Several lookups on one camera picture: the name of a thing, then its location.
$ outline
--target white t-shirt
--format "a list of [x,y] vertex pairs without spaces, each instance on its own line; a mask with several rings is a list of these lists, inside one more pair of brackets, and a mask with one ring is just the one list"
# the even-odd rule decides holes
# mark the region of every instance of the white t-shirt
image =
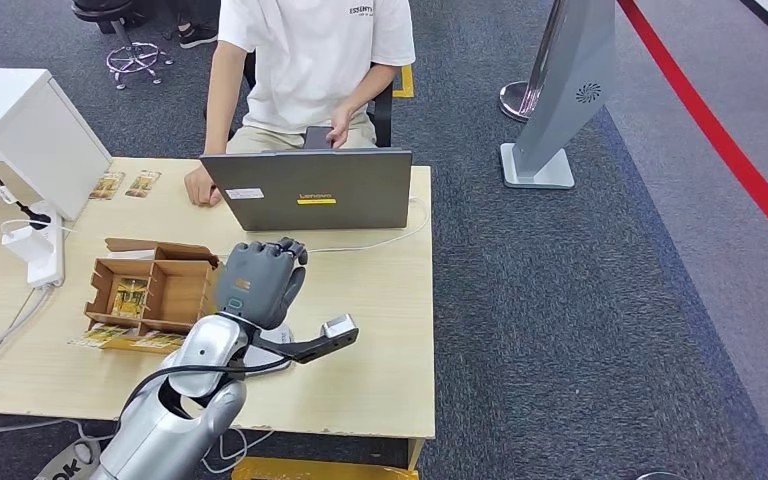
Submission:
[[219,40],[257,51],[243,124],[280,133],[330,125],[370,63],[416,58],[408,0],[222,0]]

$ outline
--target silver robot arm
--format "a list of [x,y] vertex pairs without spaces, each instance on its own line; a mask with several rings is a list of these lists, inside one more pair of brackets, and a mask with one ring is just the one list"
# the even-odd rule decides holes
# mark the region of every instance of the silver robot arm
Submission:
[[[358,329],[349,315],[322,326],[319,338],[276,344],[260,337],[279,326],[304,280],[304,245],[239,244],[228,258],[217,288],[213,315],[193,326],[180,349],[144,380],[125,404],[119,429],[102,452],[91,480],[185,480],[231,427],[245,403],[243,365],[250,346],[286,361],[307,363],[351,345]],[[204,409],[198,416],[181,406],[183,397]]]

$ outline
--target office chair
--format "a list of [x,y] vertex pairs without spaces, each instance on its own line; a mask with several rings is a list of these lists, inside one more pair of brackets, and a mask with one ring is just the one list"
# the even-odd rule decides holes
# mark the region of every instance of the office chair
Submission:
[[[256,52],[252,52],[246,55],[246,63],[243,67],[243,76],[246,78],[246,83],[249,84],[249,90],[254,88],[255,85],[255,63]],[[390,137],[392,135],[392,112],[393,112],[393,84],[387,86],[383,92],[379,93],[374,99],[372,99],[373,110],[367,111],[369,119],[372,121],[372,125],[375,127],[375,144],[378,147],[389,147]],[[207,118],[207,105],[204,107],[204,116]],[[234,136],[237,132],[237,128],[231,126],[231,130],[228,132],[228,140]]]
[[153,43],[132,42],[122,19],[134,9],[134,0],[74,0],[72,12],[76,17],[85,21],[101,25],[110,24],[119,39],[124,44],[107,54],[106,64],[117,90],[125,88],[122,76],[137,72],[146,72],[152,79],[152,83],[159,85],[160,78],[154,71],[154,65],[163,61],[166,65],[172,65],[172,59],[166,52],[160,50]]

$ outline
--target speaker grille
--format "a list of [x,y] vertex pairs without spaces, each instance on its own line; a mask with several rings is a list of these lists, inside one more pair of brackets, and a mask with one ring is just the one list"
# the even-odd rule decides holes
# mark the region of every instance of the speaker grille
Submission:
[[579,87],[575,92],[575,100],[578,103],[590,103],[602,95],[602,86],[598,83],[589,82]]

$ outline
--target power strip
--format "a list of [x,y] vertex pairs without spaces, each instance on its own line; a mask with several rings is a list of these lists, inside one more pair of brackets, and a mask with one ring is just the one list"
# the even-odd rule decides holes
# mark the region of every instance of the power strip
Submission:
[[34,213],[45,214],[51,223],[36,230],[30,225],[5,233],[1,244],[28,263],[28,285],[36,288],[63,284],[63,219],[46,201],[31,205]]

